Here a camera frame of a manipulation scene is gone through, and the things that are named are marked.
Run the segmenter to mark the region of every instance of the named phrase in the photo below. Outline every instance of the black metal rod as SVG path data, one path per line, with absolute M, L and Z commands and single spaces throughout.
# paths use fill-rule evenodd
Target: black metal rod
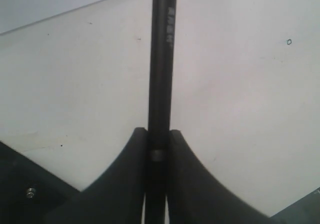
M 153 0 L 145 224 L 164 224 L 177 0 Z

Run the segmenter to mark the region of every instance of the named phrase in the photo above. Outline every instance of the black pole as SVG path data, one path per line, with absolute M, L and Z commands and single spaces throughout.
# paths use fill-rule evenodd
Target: black pole
M 145 224 L 163 224 L 177 0 L 153 0 Z

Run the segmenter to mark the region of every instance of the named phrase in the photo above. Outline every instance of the curved black plastic piece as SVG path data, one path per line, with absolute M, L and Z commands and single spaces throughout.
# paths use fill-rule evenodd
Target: curved black plastic piece
M 46 224 L 141 224 L 147 131 L 136 128 L 112 165 L 86 190 L 45 216 Z
M 168 146 L 167 195 L 171 224 L 275 223 L 219 183 L 177 130 Z
M 27 190 L 35 190 L 27 198 Z M 0 142 L 0 223 L 38 224 L 79 191 Z

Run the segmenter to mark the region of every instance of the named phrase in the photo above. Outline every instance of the screw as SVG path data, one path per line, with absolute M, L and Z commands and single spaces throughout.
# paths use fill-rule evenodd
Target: screw
M 36 194 L 36 189 L 34 189 L 34 188 L 28 188 L 27 190 L 26 190 L 26 198 L 28 198 L 28 199 L 32 199 L 32 198 L 34 198 L 34 196 L 35 196 L 35 194 Z

